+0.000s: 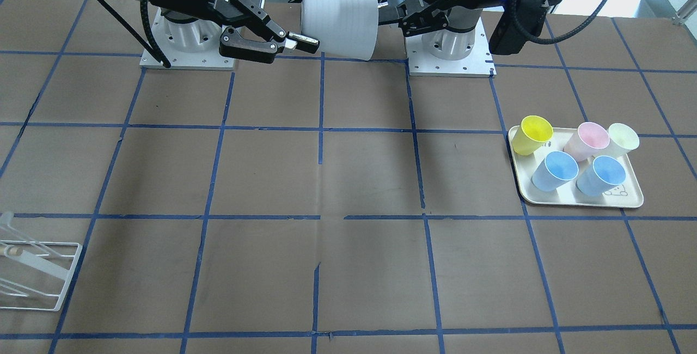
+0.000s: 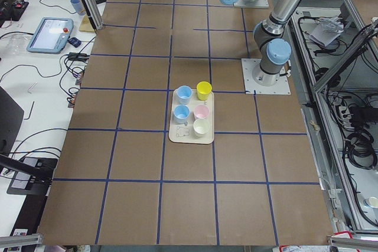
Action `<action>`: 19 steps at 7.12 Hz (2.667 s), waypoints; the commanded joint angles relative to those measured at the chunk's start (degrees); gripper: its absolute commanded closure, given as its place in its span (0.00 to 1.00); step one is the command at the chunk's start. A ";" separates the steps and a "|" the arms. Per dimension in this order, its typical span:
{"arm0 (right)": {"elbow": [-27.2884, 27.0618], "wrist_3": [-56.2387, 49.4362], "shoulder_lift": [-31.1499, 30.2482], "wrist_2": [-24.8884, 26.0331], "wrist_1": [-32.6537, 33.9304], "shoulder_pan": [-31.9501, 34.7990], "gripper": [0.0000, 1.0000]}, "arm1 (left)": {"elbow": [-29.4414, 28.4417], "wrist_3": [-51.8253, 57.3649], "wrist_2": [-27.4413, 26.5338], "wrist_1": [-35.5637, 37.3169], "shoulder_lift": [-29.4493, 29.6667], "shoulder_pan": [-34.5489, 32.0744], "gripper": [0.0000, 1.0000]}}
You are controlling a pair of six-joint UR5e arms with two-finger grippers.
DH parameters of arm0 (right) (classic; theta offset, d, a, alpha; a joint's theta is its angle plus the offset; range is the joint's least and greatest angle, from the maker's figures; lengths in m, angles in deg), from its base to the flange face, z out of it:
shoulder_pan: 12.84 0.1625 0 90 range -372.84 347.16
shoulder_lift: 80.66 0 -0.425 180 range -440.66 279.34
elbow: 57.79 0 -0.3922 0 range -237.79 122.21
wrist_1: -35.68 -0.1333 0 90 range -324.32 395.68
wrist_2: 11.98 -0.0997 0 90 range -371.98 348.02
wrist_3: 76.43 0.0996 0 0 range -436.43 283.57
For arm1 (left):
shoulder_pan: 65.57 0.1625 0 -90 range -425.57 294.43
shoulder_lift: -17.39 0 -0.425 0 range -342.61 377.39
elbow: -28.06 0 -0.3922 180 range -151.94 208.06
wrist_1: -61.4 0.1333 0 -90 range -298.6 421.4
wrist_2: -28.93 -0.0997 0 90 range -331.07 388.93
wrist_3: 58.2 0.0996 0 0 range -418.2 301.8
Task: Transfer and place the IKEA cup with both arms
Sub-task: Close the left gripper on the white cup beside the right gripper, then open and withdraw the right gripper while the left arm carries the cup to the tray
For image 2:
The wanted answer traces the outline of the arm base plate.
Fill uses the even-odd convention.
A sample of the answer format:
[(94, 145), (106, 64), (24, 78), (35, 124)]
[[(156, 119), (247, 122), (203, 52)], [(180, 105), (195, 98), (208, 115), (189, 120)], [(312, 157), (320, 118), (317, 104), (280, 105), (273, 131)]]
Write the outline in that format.
[(233, 6), (239, 8), (268, 9), (269, 3), (268, 0), (238, 0)]
[(290, 95), (289, 74), (282, 66), (280, 73), (265, 74), (260, 69), (260, 58), (243, 58), (242, 71), (246, 94)]

